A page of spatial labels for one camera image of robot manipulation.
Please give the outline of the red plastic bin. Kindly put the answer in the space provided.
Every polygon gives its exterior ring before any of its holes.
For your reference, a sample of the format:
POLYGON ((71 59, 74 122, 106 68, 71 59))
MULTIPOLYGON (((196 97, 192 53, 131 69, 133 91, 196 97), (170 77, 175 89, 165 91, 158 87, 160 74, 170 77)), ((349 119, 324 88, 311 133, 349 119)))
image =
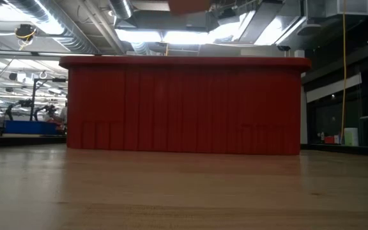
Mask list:
POLYGON ((297 155, 301 57, 66 56, 74 149, 297 155))

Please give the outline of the ceiling light panel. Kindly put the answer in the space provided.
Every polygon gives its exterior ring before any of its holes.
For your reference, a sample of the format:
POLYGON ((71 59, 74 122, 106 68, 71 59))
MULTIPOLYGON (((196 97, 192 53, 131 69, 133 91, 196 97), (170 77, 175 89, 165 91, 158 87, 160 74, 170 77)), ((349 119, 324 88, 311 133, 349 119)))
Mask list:
POLYGON ((237 28, 220 26, 210 32, 193 31, 146 31, 116 29, 119 39, 129 43, 170 43, 173 45, 204 45, 230 41, 237 35, 237 28))

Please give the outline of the person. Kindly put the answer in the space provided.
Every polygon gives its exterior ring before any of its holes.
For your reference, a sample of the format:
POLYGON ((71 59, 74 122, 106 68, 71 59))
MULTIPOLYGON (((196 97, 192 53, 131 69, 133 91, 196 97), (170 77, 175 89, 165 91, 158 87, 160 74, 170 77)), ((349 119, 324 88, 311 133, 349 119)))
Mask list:
POLYGON ((65 103, 65 106, 61 109, 61 113, 59 115, 59 120, 62 122, 62 124, 67 124, 67 109, 68 109, 68 103, 65 103))

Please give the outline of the pink foam slide sandal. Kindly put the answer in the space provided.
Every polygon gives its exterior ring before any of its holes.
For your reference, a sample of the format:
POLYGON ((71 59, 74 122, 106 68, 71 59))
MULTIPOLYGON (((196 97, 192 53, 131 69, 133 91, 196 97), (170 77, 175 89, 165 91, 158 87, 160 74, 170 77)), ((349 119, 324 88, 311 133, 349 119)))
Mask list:
POLYGON ((175 15, 203 12, 210 8, 210 0, 168 0, 170 12, 175 15))

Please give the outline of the silver corrugated ventilation duct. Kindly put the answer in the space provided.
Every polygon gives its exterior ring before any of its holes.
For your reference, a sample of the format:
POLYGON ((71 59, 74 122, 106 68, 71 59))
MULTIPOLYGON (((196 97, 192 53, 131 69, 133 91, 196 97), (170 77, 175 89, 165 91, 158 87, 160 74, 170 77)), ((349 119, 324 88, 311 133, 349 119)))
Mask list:
POLYGON ((39 30, 53 36, 55 41, 70 52, 100 52, 55 0, 3 1, 15 11, 23 13, 39 30))

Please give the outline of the white ceiling unit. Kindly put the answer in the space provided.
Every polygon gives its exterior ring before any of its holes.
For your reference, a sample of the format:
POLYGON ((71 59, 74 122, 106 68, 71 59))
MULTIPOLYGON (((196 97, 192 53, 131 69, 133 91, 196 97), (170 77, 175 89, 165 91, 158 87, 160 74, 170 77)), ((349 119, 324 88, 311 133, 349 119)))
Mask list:
POLYGON ((368 16, 368 0, 325 0, 325 15, 364 15, 368 16))

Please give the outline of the grey ceiling box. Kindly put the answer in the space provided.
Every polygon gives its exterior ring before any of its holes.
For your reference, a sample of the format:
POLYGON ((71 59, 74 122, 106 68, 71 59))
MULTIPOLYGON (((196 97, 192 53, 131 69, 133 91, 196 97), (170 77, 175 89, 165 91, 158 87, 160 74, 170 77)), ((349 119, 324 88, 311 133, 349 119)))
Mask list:
POLYGON ((207 15, 205 11, 185 15, 186 28, 190 31, 206 31, 207 15))

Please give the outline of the light green wipes canister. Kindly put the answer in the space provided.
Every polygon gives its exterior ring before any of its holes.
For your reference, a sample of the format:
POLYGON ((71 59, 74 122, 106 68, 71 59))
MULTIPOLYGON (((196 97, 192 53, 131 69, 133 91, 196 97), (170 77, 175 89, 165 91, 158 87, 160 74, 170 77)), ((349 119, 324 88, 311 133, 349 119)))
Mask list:
POLYGON ((359 146, 358 128, 344 129, 344 144, 347 146, 359 146))

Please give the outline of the blue plastic bin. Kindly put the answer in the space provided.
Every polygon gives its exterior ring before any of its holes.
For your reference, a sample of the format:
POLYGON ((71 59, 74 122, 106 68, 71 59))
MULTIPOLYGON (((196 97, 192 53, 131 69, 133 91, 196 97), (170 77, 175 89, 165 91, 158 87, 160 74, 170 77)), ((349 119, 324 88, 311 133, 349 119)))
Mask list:
POLYGON ((6 134, 56 135, 57 125, 42 121, 5 121, 6 134))

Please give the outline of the black background rig stand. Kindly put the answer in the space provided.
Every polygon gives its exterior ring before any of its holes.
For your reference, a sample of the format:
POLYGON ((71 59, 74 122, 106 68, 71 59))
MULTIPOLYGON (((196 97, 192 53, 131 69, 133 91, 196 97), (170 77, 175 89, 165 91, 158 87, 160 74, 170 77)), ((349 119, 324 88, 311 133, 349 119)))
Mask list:
POLYGON ((60 77, 54 77, 51 79, 42 79, 42 78, 35 78, 33 79, 33 88, 32 88, 32 95, 31 95, 31 110, 29 115, 29 120, 34 120, 34 110, 35 110, 35 99, 36 99, 36 91, 39 90, 46 82, 52 81, 52 82, 67 82, 67 78, 60 78, 60 77))

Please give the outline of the black aluminium rig frame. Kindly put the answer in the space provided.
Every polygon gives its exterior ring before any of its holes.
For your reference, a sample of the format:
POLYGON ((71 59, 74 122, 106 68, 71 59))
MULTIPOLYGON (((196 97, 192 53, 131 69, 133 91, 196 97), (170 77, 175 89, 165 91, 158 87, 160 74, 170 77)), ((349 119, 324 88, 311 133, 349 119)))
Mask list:
MULTIPOLYGON (((65 137, 0 137, 0 147, 28 146, 44 144, 65 144, 65 137)), ((301 150, 327 151, 368 156, 368 147, 339 146, 329 144, 301 144, 301 150)))

